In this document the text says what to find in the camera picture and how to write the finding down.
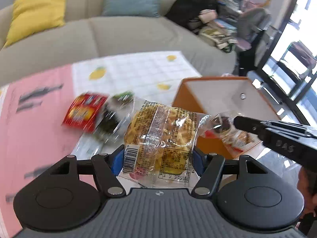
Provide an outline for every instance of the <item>nutrition label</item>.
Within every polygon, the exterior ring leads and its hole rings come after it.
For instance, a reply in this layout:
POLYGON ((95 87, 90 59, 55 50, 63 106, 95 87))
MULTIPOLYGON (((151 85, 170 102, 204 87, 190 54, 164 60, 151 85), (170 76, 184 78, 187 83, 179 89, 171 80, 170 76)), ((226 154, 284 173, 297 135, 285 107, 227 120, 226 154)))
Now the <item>nutrition label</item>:
POLYGON ((189 182, 196 122, 196 113, 145 101, 131 123, 124 173, 155 171, 160 179, 189 182))
POLYGON ((159 171, 159 178, 172 181, 189 182, 192 169, 191 152, 165 148, 159 171))

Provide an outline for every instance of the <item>gray sofa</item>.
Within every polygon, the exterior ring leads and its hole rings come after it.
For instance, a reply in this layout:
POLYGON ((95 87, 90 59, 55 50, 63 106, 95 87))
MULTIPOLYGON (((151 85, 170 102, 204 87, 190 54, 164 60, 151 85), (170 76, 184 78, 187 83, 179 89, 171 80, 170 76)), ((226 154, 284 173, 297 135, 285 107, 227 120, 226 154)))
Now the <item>gray sofa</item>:
MULTIPOLYGON (((161 16, 174 1, 160 0, 161 16)), ((210 47, 165 17, 100 17, 102 5, 103 0, 67 0, 63 27, 34 34, 7 48, 2 47, 13 6, 0 10, 0 86, 68 63, 146 51, 180 50, 202 75, 233 71, 235 53, 210 47)))

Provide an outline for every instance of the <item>plastic bag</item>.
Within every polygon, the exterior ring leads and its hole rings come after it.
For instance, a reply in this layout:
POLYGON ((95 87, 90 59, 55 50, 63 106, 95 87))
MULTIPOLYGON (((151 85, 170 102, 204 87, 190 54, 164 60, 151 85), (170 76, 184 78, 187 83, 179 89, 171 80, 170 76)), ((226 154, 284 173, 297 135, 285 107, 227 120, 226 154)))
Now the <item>plastic bag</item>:
POLYGON ((241 114, 229 111, 213 116, 203 126, 201 134, 204 138, 220 138, 234 158, 260 142, 257 135, 235 128, 233 120, 238 115, 241 114))
POLYGON ((211 116, 139 98, 131 115, 121 176, 148 188, 191 190, 199 180, 192 164, 197 130, 211 116))
POLYGON ((84 133, 78 140, 72 151, 72 155, 77 157, 77 160, 91 159, 94 155, 102 152, 103 143, 95 139, 93 135, 84 133))

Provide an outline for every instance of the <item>orange box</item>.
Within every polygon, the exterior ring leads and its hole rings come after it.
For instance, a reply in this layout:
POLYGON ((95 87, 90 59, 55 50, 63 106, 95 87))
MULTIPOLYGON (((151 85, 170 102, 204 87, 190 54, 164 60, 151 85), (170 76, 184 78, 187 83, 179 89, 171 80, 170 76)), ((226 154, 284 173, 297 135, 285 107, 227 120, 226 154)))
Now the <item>orange box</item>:
MULTIPOLYGON (((252 85, 248 77, 183 79, 172 106, 210 115, 236 111, 263 121, 280 121, 266 97, 252 85)), ((199 137, 197 146, 206 154, 214 152, 226 159, 238 156, 232 156, 220 139, 199 137)))

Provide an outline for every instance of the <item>snack bag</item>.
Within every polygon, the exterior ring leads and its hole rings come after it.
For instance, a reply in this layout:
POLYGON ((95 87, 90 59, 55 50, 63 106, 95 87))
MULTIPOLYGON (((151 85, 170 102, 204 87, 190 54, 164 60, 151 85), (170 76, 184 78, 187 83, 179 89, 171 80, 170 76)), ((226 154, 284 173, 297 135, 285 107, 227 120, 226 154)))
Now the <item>snack bag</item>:
POLYGON ((103 143, 97 140, 93 135, 83 133, 72 151, 77 160, 91 159, 94 155, 102 152, 103 143))
POLYGON ((126 91, 120 94, 116 94, 112 97, 113 103, 118 107, 123 108, 128 105, 134 97, 134 93, 132 91, 126 91))
POLYGON ((192 189, 198 176, 192 163, 200 121, 209 115, 134 99, 124 136, 122 177, 145 187, 192 189))
POLYGON ((107 98, 95 93, 81 94, 68 109, 63 124, 92 133, 96 128, 98 113, 107 98))

